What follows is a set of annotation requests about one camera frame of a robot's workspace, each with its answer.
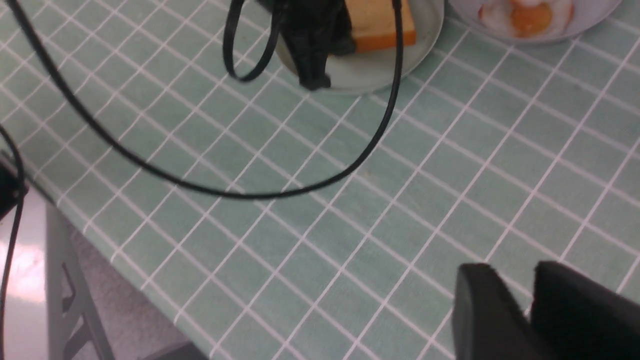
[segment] black cable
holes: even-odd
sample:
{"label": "black cable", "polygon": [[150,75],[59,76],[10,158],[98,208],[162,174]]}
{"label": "black cable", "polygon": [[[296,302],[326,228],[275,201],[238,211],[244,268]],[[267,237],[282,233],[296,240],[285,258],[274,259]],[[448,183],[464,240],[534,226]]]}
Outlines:
{"label": "black cable", "polygon": [[0,135],[4,138],[4,141],[9,146],[9,150],[11,150],[11,153],[13,154],[13,160],[15,161],[16,169],[16,180],[18,183],[18,192],[15,194],[17,204],[15,206],[15,215],[13,217],[11,235],[9,236],[9,244],[6,250],[6,261],[4,262],[4,270],[2,274],[2,285],[0,286],[0,360],[4,360],[6,359],[4,356],[4,306],[6,305],[6,291],[9,283],[9,273],[11,271],[13,250],[15,249],[15,243],[18,239],[20,218],[22,218],[24,195],[27,188],[24,175],[24,164],[22,162],[22,157],[18,152],[18,147],[15,145],[15,143],[9,136],[9,133],[7,133],[2,125],[0,125]]}
{"label": "black cable", "polygon": [[[43,46],[40,41],[36,31],[33,29],[29,18],[25,14],[22,6],[19,4],[18,0],[6,0],[7,5],[11,8],[13,12],[13,16],[18,22],[18,25],[22,28],[24,34],[26,35],[29,43],[31,44],[33,50],[35,51],[38,59],[47,70],[47,72],[51,75],[51,79],[56,84],[62,95],[69,102],[71,107],[75,109],[75,111],[82,117],[82,119],[86,122],[86,124],[92,128],[99,137],[101,137],[106,143],[108,143],[115,151],[120,153],[122,156],[127,158],[129,161],[139,166],[140,168],[150,172],[151,174],[160,177],[161,179],[167,180],[177,186],[182,188],[192,190],[195,192],[200,192],[208,195],[214,195],[219,197],[226,197],[229,199],[237,199],[237,200],[268,200],[268,199],[282,199],[286,197],[292,197],[296,195],[302,195],[305,193],[313,192],[315,190],[322,189],[326,186],[330,186],[331,184],[337,183],[340,180],[346,178],[351,175],[366,159],[369,157],[371,152],[373,152],[374,148],[382,138],[387,126],[390,122],[391,116],[393,114],[394,107],[396,105],[396,99],[398,95],[398,90],[400,87],[400,79],[402,76],[402,64],[403,64],[403,27],[402,27],[402,14],[401,14],[401,2],[400,0],[390,0],[393,3],[394,8],[394,18],[396,22],[396,64],[394,67],[394,80],[391,86],[391,94],[389,95],[389,101],[387,104],[387,109],[385,110],[385,114],[380,122],[380,126],[376,133],[371,138],[367,147],[362,151],[359,157],[346,169],[342,172],[320,181],[318,183],[305,186],[303,188],[297,188],[292,190],[287,190],[284,192],[266,192],[266,193],[239,193],[239,192],[227,192],[221,189],[209,188],[200,184],[191,183],[189,181],[182,180],[181,178],[172,175],[171,173],[155,166],[147,163],[143,158],[139,157],[135,153],[129,151],[124,146],[118,143],[118,140],[113,138],[108,131],[106,131],[92,116],[92,114],[87,110],[87,108],[80,102],[80,100],[74,95],[74,92],[71,90],[63,76],[60,74],[56,64],[51,59],[51,56]],[[233,20],[235,17],[231,19],[227,19],[227,24],[225,28],[230,28],[234,25]],[[277,36],[277,27],[275,29],[271,29],[270,38]]]}

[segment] black object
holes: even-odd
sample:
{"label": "black object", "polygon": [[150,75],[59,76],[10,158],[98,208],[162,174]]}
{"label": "black object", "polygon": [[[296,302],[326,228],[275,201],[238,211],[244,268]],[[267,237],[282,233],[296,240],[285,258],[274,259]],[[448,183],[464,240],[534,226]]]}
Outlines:
{"label": "black object", "polygon": [[460,266],[452,324],[458,360],[640,359],[640,306],[551,261],[530,323],[489,265]]}
{"label": "black object", "polygon": [[[287,7],[286,1],[299,1],[300,4],[303,3],[322,3],[326,0],[275,0],[274,4],[281,4],[282,7],[278,7],[279,9],[284,9]],[[32,46],[33,50],[36,53],[36,56],[42,63],[44,69],[51,75],[51,80],[58,87],[62,95],[65,97],[69,105],[80,115],[80,117],[84,120],[84,122],[89,126],[96,134],[103,139],[109,146],[111,146],[117,153],[125,157],[134,165],[142,168],[143,170],[149,172],[150,174],[159,177],[165,181],[169,181],[177,186],[191,190],[198,193],[204,193],[206,195],[225,197],[228,199],[235,200],[272,200],[272,199],[283,199],[286,197],[293,197],[297,195],[303,195],[306,193],[310,193],[316,190],[320,190],[327,186],[338,183],[340,180],[347,178],[347,176],[351,175],[362,163],[371,155],[373,150],[375,149],[380,139],[382,139],[382,135],[384,134],[389,122],[391,120],[391,115],[393,114],[393,110],[396,106],[396,99],[398,96],[398,91],[400,89],[400,78],[402,76],[402,63],[403,63],[403,27],[402,27],[402,11],[401,11],[401,1],[400,0],[389,0],[391,1],[394,9],[394,20],[396,24],[396,63],[394,65],[394,80],[391,85],[391,93],[389,95],[389,100],[387,103],[387,108],[385,110],[385,114],[382,116],[382,120],[376,133],[373,135],[367,147],[362,151],[362,153],[358,156],[358,158],[346,167],[343,171],[335,174],[334,176],[329,177],[328,179],[324,179],[322,181],[318,181],[317,183],[304,186],[302,188],[286,190],[282,192],[265,192],[265,193],[241,193],[241,192],[230,192],[224,189],[216,189],[208,186],[204,186],[197,183],[192,183],[190,181],[185,181],[181,177],[173,175],[166,170],[159,168],[155,165],[147,163],[146,160],[138,156],[136,153],[130,151],[126,147],[122,146],[109,132],[104,129],[104,127],[94,119],[93,115],[89,112],[89,110],[84,106],[84,104],[76,97],[74,91],[69,87],[68,83],[65,81],[62,74],[58,70],[55,62],[51,58],[51,55],[47,52],[47,49],[40,41],[38,34],[33,29],[29,18],[27,17],[24,9],[20,5],[18,0],[5,0],[6,4],[11,9],[13,16],[15,17],[18,25],[24,32],[29,44]],[[225,41],[223,44],[223,57],[225,59],[228,58],[228,54],[231,54],[233,43],[227,40],[229,37],[227,33],[235,35],[237,22],[239,19],[239,12],[242,8],[242,3],[244,0],[232,0],[230,9],[234,11],[229,13],[227,17],[227,23],[225,25]],[[279,12],[274,14],[274,16],[283,16],[283,12]],[[275,48],[275,43],[273,39],[276,39],[278,35],[277,28],[271,29],[271,34],[269,36],[269,40],[267,43],[267,48],[265,54],[263,54],[262,58],[259,61],[259,66],[254,69],[249,76],[257,76],[256,74],[260,74],[268,63],[271,55],[273,55],[273,49]],[[225,65],[227,65],[227,69],[235,74],[235,70],[233,69],[233,63],[231,63],[231,67],[229,67],[228,62],[225,61]]]}

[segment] white plate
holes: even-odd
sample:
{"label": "white plate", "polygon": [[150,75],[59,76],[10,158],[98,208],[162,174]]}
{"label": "white plate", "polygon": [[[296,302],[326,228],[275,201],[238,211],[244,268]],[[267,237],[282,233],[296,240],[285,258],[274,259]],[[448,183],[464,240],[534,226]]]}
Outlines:
{"label": "white plate", "polygon": [[[415,45],[404,49],[403,76],[415,69],[431,51],[444,21],[444,0],[409,0],[409,5],[417,40]],[[282,39],[278,41],[276,54],[282,64],[296,74],[296,67]],[[362,94],[383,88],[393,81],[395,61],[395,49],[331,56],[326,62],[331,88],[325,91]]]}
{"label": "white plate", "polygon": [[575,11],[573,19],[564,34],[559,36],[540,36],[534,38],[516,38],[493,31],[478,19],[478,10],[488,0],[449,0],[451,7],[464,22],[472,28],[491,37],[512,44],[544,44],[571,38],[603,21],[615,10],[622,0],[573,0]]}

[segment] bread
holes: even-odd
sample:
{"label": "bread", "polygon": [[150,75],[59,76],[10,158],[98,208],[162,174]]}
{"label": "bread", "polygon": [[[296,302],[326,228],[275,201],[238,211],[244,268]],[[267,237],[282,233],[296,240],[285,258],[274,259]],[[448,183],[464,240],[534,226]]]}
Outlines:
{"label": "bread", "polygon": [[[396,46],[396,22],[391,0],[345,0],[351,17],[356,53]],[[408,0],[402,0],[404,45],[415,45],[416,32]]]}

